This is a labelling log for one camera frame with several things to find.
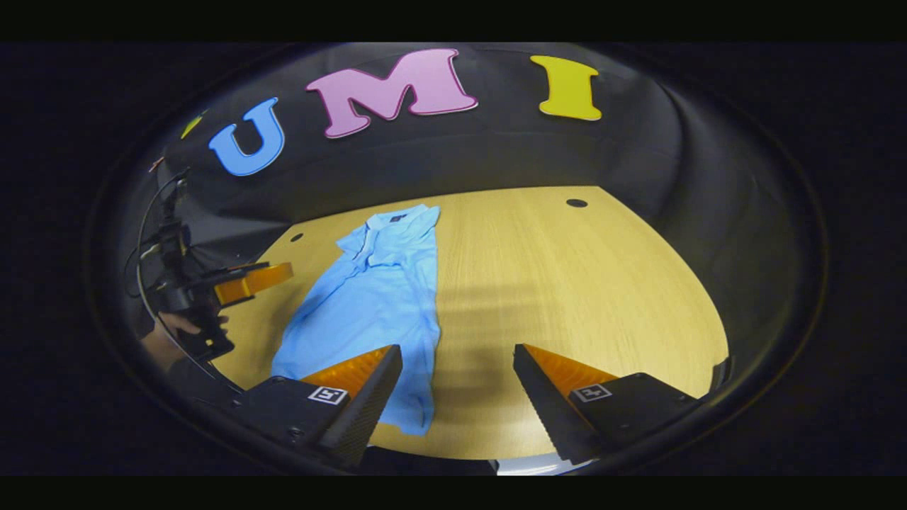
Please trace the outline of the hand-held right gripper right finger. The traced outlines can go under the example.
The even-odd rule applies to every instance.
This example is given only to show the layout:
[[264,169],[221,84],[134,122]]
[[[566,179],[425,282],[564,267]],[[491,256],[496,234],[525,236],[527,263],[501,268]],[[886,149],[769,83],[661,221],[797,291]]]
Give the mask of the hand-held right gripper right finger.
[[701,404],[654,375],[619,377],[531,344],[515,346],[513,371],[558,457],[573,465],[635,448]]

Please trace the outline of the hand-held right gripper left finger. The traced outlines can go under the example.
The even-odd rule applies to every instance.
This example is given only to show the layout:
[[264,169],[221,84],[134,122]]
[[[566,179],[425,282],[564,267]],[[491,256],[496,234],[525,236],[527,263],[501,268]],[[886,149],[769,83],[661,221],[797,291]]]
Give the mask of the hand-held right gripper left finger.
[[387,345],[301,380],[275,375],[234,398],[234,417],[295,454],[356,467],[402,368],[400,346]]

